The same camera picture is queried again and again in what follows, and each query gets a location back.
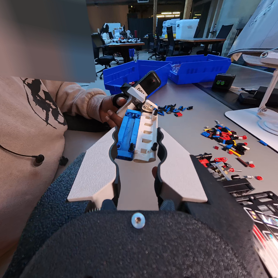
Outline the blue and white lego panel assembly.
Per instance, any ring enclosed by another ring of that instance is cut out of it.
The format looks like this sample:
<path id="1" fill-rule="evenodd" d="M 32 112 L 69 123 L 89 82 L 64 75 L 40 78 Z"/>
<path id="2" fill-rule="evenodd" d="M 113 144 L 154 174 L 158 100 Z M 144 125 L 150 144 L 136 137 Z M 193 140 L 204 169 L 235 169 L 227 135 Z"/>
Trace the blue and white lego panel assembly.
<path id="1" fill-rule="evenodd" d="M 152 114 L 128 109 L 118 133 L 117 159 L 150 163 L 156 160 L 158 110 Z"/>

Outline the stack of white storage boxes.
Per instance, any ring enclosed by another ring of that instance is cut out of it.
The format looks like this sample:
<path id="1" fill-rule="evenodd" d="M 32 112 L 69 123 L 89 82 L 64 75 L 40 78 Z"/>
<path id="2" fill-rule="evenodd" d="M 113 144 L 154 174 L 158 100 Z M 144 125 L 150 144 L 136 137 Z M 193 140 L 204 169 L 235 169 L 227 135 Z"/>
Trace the stack of white storage boxes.
<path id="1" fill-rule="evenodd" d="M 199 19 L 171 19 L 163 22 L 162 36 L 166 36 L 166 27 L 172 26 L 176 39 L 192 39 L 199 23 Z"/>

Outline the person's left hand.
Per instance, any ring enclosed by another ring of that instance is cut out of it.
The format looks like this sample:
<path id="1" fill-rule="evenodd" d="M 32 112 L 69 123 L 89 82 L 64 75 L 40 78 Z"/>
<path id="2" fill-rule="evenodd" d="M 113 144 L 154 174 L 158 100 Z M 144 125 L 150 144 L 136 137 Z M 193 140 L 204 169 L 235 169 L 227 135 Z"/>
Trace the person's left hand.
<path id="1" fill-rule="evenodd" d="M 117 115 L 117 111 L 119 108 L 113 105 L 114 96 L 106 96 L 102 100 L 99 108 L 99 116 L 101 122 L 107 123 L 111 128 L 120 127 L 123 120 L 119 115 Z"/>

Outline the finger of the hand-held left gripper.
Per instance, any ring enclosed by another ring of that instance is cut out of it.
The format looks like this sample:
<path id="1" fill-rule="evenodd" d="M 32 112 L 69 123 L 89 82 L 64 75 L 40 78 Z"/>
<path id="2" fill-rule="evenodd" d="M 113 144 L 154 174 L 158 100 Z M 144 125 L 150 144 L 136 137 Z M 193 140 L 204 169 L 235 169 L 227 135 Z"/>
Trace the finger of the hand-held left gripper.
<path id="1" fill-rule="evenodd" d="M 146 92 L 142 87 L 130 87 L 127 90 L 128 100 L 127 105 L 133 102 L 144 103 L 147 97 Z"/>

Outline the person's left forearm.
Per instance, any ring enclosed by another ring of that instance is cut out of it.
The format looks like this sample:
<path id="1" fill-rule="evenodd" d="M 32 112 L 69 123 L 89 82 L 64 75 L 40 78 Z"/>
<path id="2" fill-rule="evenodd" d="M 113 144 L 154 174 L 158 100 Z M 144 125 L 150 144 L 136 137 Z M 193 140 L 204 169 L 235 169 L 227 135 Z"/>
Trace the person's left forearm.
<path id="1" fill-rule="evenodd" d="M 103 90 L 87 90 L 74 82 L 41 81 L 62 113 L 103 122 L 99 114 L 101 103 L 107 96 Z"/>

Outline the pile of mixed lego pieces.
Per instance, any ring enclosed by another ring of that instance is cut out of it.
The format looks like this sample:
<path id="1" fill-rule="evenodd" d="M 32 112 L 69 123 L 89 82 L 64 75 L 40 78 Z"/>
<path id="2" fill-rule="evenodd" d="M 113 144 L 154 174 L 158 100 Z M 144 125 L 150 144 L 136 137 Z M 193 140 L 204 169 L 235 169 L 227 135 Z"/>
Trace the pile of mixed lego pieces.
<path id="1" fill-rule="evenodd" d="M 245 152 L 250 150 L 246 142 L 247 136 L 238 136 L 236 131 L 220 124 L 218 120 L 215 120 L 215 123 L 214 127 L 204 127 L 201 135 L 216 141 L 218 147 L 221 146 L 222 150 L 237 157 L 245 155 Z"/>

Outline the partly built lego car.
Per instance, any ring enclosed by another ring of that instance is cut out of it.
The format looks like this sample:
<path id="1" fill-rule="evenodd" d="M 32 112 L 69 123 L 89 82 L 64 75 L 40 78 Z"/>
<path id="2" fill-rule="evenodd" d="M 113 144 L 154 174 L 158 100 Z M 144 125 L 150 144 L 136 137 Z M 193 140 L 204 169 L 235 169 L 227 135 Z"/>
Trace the partly built lego car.
<path id="1" fill-rule="evenodd" d="M 211 175 L 220 183 L 220 185 L 232 196 L 238 197 L 251 193 L 255 188 L 246 178 L 229 173 L 237 172 L 227 162 L 226 157 L 212 159 L 211 153 L 196 155 L 195 158 L 211 173 Z"/>

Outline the pile of blue black lego pins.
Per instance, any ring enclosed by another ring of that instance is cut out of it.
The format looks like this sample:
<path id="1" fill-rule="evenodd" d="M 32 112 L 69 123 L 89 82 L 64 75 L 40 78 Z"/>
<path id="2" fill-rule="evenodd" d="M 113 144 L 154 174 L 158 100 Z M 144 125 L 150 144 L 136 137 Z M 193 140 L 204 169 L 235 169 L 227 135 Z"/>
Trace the pile of blue black lego pins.
<path id="1" fill-rule="evenodd" d="M 177 107 L 176 104 L 174 105 L 165 105 L 165 106 L 158 106 L 158 115 L 165 116 L 165 114 L 173 114 L 175 117 L 182 117 L 183 112 L 185 110 L 192 110 L 193 106 L 179 106 Z"/>

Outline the black device with green display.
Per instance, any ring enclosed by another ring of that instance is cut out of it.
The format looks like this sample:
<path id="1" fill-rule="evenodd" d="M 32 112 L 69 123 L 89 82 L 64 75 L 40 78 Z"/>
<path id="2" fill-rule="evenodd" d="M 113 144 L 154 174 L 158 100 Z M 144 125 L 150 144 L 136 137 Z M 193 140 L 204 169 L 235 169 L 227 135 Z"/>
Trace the black device with green display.
<path id="1" fill-rule="evenodd" d="M 216 75 L 212 89 L 215 90 L 229 90 L 236 75 L 226 74 L 226 73 L 219 73 Z"/>

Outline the person's torso beige hoodie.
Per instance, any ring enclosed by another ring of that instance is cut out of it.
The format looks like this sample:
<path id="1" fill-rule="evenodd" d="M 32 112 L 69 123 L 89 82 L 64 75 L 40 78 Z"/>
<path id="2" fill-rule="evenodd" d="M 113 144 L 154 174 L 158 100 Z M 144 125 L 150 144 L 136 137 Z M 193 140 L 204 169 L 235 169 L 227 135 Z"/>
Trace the person's torso beige hoodie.
<path id="1" fill-rule="evenodd" d="M 1 77 L 1 255 L 19 241 L 57 171 L 66 121 L 39 79 Z"/>

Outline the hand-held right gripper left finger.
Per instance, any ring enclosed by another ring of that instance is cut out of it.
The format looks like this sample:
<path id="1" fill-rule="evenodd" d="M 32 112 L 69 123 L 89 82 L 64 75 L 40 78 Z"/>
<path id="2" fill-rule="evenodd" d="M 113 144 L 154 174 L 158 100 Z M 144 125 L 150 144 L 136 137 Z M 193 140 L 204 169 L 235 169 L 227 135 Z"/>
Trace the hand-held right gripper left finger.
<path id="1" fill-rule="evenodd" d="M 67 200 L 92 201 L 100 208 L 106 199 L 117 201 L 120 195 L 119 167 L 115 162 L 118 130 L 112 128 L 85 153 Z"/>

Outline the white book stand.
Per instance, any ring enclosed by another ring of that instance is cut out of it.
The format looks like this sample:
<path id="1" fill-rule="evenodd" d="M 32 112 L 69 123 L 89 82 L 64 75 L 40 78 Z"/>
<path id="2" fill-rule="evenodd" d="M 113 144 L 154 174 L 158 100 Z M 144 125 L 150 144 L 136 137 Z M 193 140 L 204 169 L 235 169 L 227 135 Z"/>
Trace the white book stand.
<path id="1" fill-rule="evenodd" d="M 256 138 L 266 142 L 275 151 L 278 151 L 278 114 L 273 110 L 268 111 L 266 104 L 276 86 L 277 80 L 278 70 L 276 69 L 258 108 L 234 110 L 225 113 L 227 118 Z"/>

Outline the blue plastic parts bin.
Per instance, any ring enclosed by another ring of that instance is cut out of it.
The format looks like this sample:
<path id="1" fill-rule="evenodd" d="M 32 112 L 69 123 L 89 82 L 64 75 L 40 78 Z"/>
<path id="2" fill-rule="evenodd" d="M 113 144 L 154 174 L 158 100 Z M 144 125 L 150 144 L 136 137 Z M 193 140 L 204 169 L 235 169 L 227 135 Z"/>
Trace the blue plastic parts bin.
<path id="1" fill-rule="evenodd" d="M 155 93 L 167 84 L 170 70 L 171 63 L 168 61 L 131 61 L 103 70 L 104 85 L 111 95 L 115 95 L 121 93 L 120 87 L 124 83 L 139 81 L 149 71 L 155 71 L 161 80 L 160 87 L 153 92 Z"/>
<path id="2" fill-rule="evenodd" d="M 188 55 L 167 57 L 171 64 L 181 64 L 177 74 L 170 70 L 169 79 L 177 85 L 214 81 L 219 73 L 226 73 L 231 59 L 222 56 Z"/>

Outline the background wooden desk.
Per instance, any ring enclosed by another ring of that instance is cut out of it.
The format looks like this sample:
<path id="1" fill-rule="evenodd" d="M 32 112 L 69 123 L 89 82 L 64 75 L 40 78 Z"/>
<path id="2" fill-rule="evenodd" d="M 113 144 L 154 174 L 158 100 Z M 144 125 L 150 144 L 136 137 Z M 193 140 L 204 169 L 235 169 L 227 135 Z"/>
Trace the background wooden desk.
<path id="1" fill-rule="evenodd" d="M 143 42 L 137 42 L 137 43 L 112 43 L 107 44 L 108 48 L 113 51 L 114 53 L 120 53 L 123 57 L 123 62 L 128 63 L 130 62 L 130 55 L 129 55 L 129 49 L 135 49 L 135 50 L 142 50 L 142 46 L 144 46 L 145 43 Z"/>

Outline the wooden stand board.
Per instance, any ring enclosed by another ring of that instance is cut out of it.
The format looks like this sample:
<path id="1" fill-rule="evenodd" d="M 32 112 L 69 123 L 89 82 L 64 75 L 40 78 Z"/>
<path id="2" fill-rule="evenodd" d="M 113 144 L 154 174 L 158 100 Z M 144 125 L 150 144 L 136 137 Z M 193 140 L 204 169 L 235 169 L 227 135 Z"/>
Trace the wooden stand board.
<path id="1" fill-rule="evenodd" d="M 251 65 L 278 68 L 277 50 L 267 51 L 266 53 L 244 53 L 242 57 L 246 63 Z"/>

